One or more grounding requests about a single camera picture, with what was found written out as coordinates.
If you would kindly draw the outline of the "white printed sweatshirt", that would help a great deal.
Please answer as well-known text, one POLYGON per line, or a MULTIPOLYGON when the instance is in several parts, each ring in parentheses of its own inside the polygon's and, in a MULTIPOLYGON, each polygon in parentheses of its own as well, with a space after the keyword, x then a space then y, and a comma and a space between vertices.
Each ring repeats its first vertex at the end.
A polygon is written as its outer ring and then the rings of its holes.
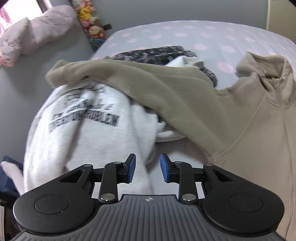
POLYGON ((2 161, 1 168, 24 194, 83 164, 103 167, 129 154, 137 157, 131 184, 120 194, 154 194, 163 190, 150 171, 161 152, 176 160, 193 160, 193 144, 153 110, 111 86, 127 77, 127 61, 58 62, 47 79, 54 91, 36 114, 26 143, 23 168, 2 161))

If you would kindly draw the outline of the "polka dot bed sheet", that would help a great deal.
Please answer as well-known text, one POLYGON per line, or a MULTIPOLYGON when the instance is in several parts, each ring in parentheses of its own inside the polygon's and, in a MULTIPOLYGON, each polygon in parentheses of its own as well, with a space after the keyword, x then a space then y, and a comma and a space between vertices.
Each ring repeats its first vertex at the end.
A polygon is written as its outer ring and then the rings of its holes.
POLYGON ((216 75, 218 89, 236 82, 236 65, 246 52, 281 55, 295 67, 295 43, 286 37, 247 25, 198 20, 152 23, 117 31, 96 51, 93 59, 172 45, 195 52, 216 75))

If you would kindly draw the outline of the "window with frame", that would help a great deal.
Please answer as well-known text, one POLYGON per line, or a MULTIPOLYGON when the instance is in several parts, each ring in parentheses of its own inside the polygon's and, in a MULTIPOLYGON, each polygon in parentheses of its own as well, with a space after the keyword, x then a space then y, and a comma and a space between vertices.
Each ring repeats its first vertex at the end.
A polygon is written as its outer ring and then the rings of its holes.
POLYGON ((10 0, 1 7, 1 34, 12 24, 28 18, 32 20, 42 16, 45 11, 50 9, 50 1, 27 1, 10 0))

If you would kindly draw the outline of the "cream room door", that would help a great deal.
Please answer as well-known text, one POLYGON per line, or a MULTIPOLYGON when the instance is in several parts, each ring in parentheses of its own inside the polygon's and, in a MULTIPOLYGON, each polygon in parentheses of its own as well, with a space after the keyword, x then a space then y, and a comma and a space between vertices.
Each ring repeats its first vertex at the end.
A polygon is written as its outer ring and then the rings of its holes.
POLYGON ((288 0, 268 0, 266 30, 287 37, 295 43, 295 6, 288 0))

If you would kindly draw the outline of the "beige fleece zip hoodie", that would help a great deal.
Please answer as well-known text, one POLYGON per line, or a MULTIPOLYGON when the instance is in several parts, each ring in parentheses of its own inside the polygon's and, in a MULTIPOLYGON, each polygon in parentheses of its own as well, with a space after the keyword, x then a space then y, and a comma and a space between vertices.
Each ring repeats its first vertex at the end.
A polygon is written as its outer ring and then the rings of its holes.
POLYGON ((210 163, 277 194, 285 205, 278 232, 295 240, 295 76, 283 56, 246 53, 238 80, 215 89, 194 67, 92 60, 58 61, 53 88, 97 80, 154 110, 203 151, 210 163))

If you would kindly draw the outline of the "tube of plush toys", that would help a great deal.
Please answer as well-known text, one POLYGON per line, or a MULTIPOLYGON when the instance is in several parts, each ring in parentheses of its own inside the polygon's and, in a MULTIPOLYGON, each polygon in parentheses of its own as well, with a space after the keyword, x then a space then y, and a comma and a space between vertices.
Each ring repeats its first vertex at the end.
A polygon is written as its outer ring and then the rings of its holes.
POLYGON ((85 35, 96 52, 107 40, 107 34, 91 0, 69 0, 85 35))

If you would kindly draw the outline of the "blue plastic stool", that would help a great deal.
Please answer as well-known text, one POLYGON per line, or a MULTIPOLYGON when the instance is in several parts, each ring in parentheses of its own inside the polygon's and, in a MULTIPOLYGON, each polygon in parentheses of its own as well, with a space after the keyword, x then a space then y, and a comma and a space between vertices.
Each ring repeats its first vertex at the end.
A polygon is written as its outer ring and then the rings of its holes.
POLYGON ((23 163, 9 156, 1 161, 1 192, 16 198, 24 194, 23 163))

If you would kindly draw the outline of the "dark floral garment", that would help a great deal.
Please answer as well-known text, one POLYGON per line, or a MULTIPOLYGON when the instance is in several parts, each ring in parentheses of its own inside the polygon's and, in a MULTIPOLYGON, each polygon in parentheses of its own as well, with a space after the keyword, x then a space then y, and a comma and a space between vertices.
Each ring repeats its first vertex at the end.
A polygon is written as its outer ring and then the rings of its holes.
POLYGON ((132 50, 111 56, 111 59, 169 67, 196 67, 209 77, 214 87, 218 84, 216 75, 205 67, 204 61, 182 46, 132 50))

